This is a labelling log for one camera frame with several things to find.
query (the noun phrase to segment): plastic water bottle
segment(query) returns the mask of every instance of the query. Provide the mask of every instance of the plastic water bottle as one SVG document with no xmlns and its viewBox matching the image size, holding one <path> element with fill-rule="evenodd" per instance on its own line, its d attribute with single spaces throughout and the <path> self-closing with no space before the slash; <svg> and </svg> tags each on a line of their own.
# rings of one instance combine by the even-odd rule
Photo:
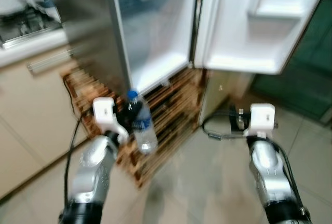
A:
<svg viewBox="0 0 332 224">
<path fill-rule="evenodd" d="M 142 104 L 136 119 L 132 123 L 133 132 L 136 137 L 139 151 L 143 154 L 149 154 L 157 149 L 158 141 L 152 122 L 151 112 L 146 100 L 139 96 L 136 91 L 129 91 L 127 94 L 130 103 L 128 110 L 135 109 L 137 104 Z"/>
</svg>

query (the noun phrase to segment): cabinet handle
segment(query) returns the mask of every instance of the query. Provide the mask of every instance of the cabinet handle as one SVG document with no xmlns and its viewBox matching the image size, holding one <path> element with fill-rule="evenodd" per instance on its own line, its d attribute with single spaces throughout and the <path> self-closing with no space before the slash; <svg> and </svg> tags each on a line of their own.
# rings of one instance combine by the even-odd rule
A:
<svg viewBox="0 0 332 224">
<path fill-rule="evenodd" d="M 31 74 L 35 75 L 44 72 L 50 68 L 53 68 L 61 63 L 68 62 L 71 60 L 72 51 L 62 52 L 60 54 L 54 55 L 47 59 L 41 60 L 35 63 L 28 63 L 27 68 Z"/>
</svg>

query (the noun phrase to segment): tile floor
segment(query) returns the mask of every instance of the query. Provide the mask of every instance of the tile floor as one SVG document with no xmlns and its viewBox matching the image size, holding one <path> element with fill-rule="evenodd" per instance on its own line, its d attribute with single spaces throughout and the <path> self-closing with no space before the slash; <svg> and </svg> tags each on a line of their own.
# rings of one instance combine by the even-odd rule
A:
<svg viewBox="0 0 332 224">
<path fill-rule="evenodd" d="M 331 131 L 282 108 L 276 109 L 276 118 L 275 140 L 289 154 L 313 223 L 332 223 Z M 208 128 L 229 132 L 228 120 L 217 119 Z M 87 145 L 75 151 L 71 171 Z M 248 162 L 245 140 L 219 142 L 198 130 L 141 190 L 114 167 L 102 223 L 268 224 Z M 60 162 L 1 205 L 0 223 L 57 223 L 64 165 Z"/>
</svg>

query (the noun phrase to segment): stainless steel refrigerator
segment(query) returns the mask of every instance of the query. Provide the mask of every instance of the stainless steel refrigerator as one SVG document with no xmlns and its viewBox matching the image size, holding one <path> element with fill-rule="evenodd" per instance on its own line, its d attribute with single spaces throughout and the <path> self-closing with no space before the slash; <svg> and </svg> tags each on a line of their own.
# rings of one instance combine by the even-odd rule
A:
<svg viewBox="0 0 332 224">
<path fill-rule="evenodd" d="M 206 95 L 216 102 L 252 74 L 281 73 L 319 0 L 53 1 L 74 57 L 119 94 L 193 66 L 215 71 Z"/>
</svg>

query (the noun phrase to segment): stove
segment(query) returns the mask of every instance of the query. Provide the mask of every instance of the stove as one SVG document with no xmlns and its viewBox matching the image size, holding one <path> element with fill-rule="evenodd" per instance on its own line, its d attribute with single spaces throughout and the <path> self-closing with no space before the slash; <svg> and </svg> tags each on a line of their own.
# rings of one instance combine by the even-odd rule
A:
<svg viewBox="0 0 332 224">
<path fill-rule="evenodd" d="M 0 17 L 0 48 L 11 48 L 58 28 L 61 28 L 59 22 L 33 7 L 27 7 L 22 12 Z"/>
</svg>

